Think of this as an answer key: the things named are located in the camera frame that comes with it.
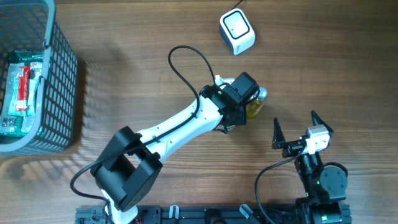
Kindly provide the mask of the yellow dish soap bottle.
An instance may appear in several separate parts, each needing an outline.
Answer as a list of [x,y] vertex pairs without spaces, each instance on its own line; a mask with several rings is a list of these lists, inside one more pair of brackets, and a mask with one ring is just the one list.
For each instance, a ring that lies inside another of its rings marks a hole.
[[257,98],[246,106],[246,117],[248,119],[255,118],[259,114],[267,97],[267,90],[260,87],[259,94],[256,94],[256,96]]

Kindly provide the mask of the pale teal sachet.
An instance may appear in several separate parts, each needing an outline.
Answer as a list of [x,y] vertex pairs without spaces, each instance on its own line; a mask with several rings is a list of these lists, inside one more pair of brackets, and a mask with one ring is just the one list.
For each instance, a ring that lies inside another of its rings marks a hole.
[[35,115],[35,102],[36,102],[36,94],[39,83],[40,83],[39,79],[29,80],[29,95],[27,100],[28,110],[26,112],[26,116]]

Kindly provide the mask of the red sachet stick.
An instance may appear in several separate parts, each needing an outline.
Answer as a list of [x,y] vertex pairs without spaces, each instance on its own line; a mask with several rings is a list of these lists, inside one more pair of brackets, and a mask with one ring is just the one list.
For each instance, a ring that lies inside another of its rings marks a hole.
[[15,110],[17,112],[28,110],[27,100],[29,97],[29,77],[30,67],[26,65],[20,66],[19,72],[16,76],[17,100]]

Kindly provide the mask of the green plastic packet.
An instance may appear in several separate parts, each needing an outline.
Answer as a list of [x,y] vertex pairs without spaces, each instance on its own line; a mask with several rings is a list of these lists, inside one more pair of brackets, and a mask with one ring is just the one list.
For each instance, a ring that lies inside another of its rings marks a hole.
[[8,67],[4,105],[1,111],[1,135],[12,138],[21,138],[32,129],[35,115],[26,116],[27,111],[15,110],[17,92],[16,76],[20,66],[30,67],[29,79],[39,79],[42,76],[43,52],[13,51],[8,54]]

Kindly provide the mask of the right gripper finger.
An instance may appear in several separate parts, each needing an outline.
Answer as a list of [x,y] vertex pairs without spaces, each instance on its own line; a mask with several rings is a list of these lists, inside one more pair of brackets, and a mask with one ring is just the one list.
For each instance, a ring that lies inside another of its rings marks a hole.
[[272,148],[273,149],[282,149],[285,147],[286,141],[283,135],[281,126],[279,124],[279,120],[274,118],[274,133],[272,140]]
[[324,125],[324,127],[326,127],[326,129],[327,129],[327,131],[328,131],[328,134],[329,134],[330,136],[332,136],[332,135],[334,134],[334,130],[333,130],[329,125],[327,125],[326,122],[324,122],[324,121],[319,117],[319,115],[317,115],[317,113],[316,113],[314,110],[311,111],[311,117],[312,117],[312,122],[313,122],[313,125],[314,125],[314,126]]

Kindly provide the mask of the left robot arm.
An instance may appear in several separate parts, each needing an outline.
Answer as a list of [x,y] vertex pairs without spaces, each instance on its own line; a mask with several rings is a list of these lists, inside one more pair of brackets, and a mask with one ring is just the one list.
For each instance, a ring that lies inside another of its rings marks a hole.
[[133,132],[126,126],[114,134],[90,169],[107,199],[111,223],[131,223],[137,204],[151,190],[164,162],[195,137],[222,126],[246,124],[246,105],[259,85],[246,72],[237,78],[215,78],[195,95],[194,102],[151,128]]

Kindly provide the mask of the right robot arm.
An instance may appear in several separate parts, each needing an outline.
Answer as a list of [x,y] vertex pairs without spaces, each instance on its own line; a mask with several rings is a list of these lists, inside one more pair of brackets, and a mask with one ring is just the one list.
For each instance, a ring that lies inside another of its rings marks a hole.
[[334,130],[315,111],[313,125],[298,140],[286,141],[277,118],[274,118],[273,149],[282,149],[283,158],[292,158],[306,196],[294,205],[293,222],[311,224],[351,223],[346,199],[348,170],[337,162],[322,162],[320,152],[330,146]]

